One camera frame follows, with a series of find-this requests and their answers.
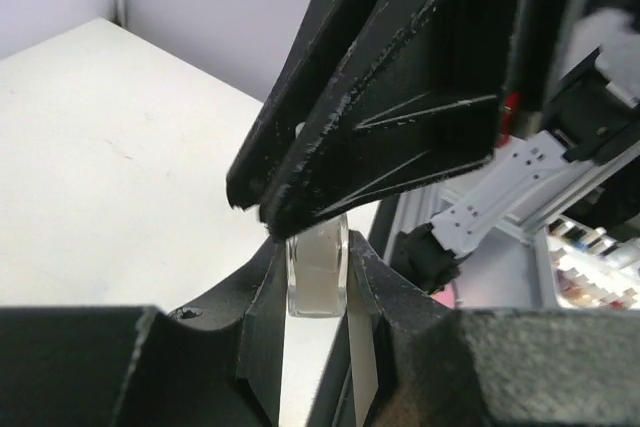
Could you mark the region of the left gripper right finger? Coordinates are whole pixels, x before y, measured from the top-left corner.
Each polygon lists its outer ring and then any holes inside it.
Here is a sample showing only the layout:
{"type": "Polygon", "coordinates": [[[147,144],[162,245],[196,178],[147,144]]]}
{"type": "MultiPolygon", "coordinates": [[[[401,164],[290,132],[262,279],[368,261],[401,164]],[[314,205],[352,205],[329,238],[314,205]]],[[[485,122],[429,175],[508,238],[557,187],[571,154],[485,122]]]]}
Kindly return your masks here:
{"type": "Polygon", "coordinates": [[[349,235],[359,426],[635,426],[639,316],[449,309],[349,235]]]}

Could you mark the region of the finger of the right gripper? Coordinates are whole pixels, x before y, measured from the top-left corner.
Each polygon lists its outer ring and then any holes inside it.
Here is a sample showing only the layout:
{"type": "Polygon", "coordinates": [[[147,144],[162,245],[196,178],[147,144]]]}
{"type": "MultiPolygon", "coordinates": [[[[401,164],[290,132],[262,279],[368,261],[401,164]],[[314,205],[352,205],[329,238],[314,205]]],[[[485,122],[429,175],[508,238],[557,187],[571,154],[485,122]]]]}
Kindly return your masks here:
{"type": "Polygon", "coordinates": [[[497,136],[518,0],[378,0],[260,203],[288,238],[480,167],[497,136]]]}
{"type": "Polygon", "coordinates": [[[271,92],[226,178],[233,207],[258,205],[378,0],[311,0],[271,92]]]}

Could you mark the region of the clear nail polish bottle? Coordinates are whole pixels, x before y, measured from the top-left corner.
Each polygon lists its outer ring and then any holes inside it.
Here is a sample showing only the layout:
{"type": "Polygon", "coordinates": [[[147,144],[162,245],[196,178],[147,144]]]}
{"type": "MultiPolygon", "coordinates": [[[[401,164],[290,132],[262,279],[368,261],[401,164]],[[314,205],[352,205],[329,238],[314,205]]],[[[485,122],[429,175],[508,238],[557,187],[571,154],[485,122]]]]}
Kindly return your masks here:
{"type": "Polygon", "coordinates": [[[286,241],[288,312],[340,318],[347,305],[348,217],[341,214],[286,241]]]}

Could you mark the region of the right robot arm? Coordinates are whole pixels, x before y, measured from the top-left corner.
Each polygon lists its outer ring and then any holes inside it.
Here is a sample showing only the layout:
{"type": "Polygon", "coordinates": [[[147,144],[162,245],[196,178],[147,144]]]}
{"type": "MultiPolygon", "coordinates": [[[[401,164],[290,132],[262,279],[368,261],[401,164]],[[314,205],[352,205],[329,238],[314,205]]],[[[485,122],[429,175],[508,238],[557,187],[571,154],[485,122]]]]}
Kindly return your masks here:
{"type": "Polygon", "coordinates": [[[228,202],[289,240],[492,164],[405,237],[403,273],[435,292],[543,184],[638,142],[638,48],[639,0],[310,0],[228,202]]]}

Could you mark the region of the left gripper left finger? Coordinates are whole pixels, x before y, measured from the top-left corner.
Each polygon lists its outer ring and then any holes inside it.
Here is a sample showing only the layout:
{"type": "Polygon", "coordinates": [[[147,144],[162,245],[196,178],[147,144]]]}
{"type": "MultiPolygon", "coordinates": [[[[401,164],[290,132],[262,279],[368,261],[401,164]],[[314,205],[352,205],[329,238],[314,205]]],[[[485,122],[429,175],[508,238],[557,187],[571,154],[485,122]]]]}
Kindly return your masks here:
{"type": "Polygon", "coordinates": [[[136,307],[1,312],[5,426],[275,426],[284,249],[171,313],[136,307]]]}

